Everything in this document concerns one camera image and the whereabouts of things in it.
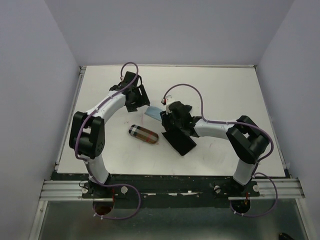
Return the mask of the plaid glasses case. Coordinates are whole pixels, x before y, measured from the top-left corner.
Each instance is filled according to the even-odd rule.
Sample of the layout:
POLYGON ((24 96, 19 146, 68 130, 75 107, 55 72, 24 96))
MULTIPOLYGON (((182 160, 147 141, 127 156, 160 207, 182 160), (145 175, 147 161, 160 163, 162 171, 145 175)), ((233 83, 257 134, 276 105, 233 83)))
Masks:
POLYGON ((159 135, 157 133, 136 124, 130 126, 128 133, 132 137, 152 145, 156 144, 159 140, 159 135))

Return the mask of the black glasses case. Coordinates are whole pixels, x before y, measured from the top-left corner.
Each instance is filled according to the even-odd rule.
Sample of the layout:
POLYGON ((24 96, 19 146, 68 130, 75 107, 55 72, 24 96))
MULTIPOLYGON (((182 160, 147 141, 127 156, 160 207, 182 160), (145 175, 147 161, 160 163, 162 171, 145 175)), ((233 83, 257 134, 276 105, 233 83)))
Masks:
POLYGON ((161 134, 180 156, 185 156, 197 146, 191 137, 185 135, 179 129, 167 130, 161 134))

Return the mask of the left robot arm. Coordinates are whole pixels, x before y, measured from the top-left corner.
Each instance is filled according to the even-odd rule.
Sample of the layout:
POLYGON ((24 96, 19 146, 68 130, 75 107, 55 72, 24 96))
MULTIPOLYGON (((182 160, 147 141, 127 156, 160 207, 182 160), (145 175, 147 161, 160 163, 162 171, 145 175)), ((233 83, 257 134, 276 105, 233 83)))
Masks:
POLYGON ((123 80, 112 86, 100 103, 86 112, 77 111, 73 115, 69 147, 74 150, 75 157, 84 162, 90 180, 95 183, 93 191, 99 197, 107 197, 111 191, 107 182, 110 173, 102 157, 106 143, 105 124, 123 107, 131 113, 149 105, 142 77, 127 71, 123 80))

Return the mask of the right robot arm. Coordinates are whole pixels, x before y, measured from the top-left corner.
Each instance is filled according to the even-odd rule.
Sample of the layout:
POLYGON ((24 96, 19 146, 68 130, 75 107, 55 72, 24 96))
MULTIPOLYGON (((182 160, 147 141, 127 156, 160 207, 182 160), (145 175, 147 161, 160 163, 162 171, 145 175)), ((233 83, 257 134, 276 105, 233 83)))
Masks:
POLYGON ((235 121, 209 121, 200 116, 191 116, 191 108, 180 101, 174 101, 160 112, 162 133, 167 142, 184 156, 196 147, 192 140, 213 137, 230 142, 238 157, 236 170, 230 183, 230 191, 241 196, 248 190, 254 172, 268 146, 274 147, 270 136, 259 128, 250 117, 242 115, 235 121))

